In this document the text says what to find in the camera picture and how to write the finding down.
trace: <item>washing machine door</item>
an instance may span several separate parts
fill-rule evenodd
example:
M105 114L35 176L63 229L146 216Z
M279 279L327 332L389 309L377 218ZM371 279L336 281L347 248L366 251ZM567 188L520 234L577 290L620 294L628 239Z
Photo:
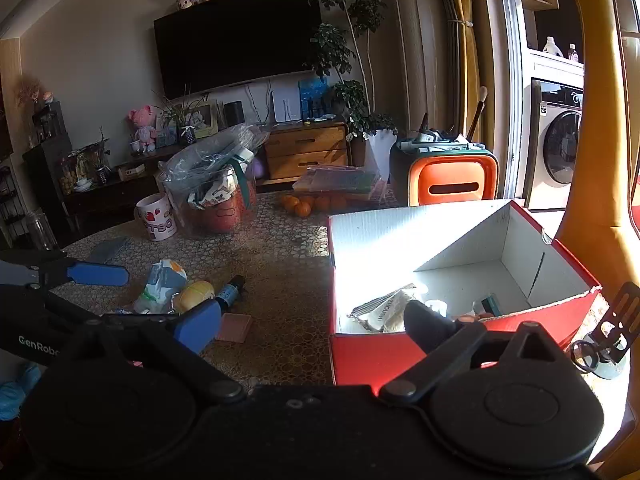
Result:
M543 157L549 176L559 184L570 184L578 152L582 115L574 110L559 114L546 131Z

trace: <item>wall-mounted tv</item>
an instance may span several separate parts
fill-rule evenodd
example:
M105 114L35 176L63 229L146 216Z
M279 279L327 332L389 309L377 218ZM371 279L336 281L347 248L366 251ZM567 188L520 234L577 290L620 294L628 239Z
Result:
M164 94L309 70L318 0L211 0L154 21Z

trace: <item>white flower pot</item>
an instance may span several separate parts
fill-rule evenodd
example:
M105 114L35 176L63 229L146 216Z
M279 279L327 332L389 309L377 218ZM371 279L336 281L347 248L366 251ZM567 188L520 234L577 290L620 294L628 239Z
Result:
M396 142L393 130L376 130L365 143L364 168L366 171L378 172L384 180L389 178L389 153Z

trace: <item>red box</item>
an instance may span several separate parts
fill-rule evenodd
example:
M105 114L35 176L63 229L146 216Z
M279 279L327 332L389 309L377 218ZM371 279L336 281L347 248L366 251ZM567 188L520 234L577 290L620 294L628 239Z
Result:
M329 218L334 264L330 351L335 384L380 386L424 353L405 333L370 333L351 311L411 282L447 317L494 294L503 314L483 321L514 331L526 320L567 345L602 288L514 201L483 200L365 211Z

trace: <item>curtain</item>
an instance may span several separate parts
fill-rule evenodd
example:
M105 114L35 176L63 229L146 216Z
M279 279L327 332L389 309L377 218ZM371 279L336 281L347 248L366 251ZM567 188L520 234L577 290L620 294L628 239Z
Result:
M447 110L454 131L466 135L476 113L479 93L478 50L471 0L443 0L449 29ZM480 123L474 140L481 139Z

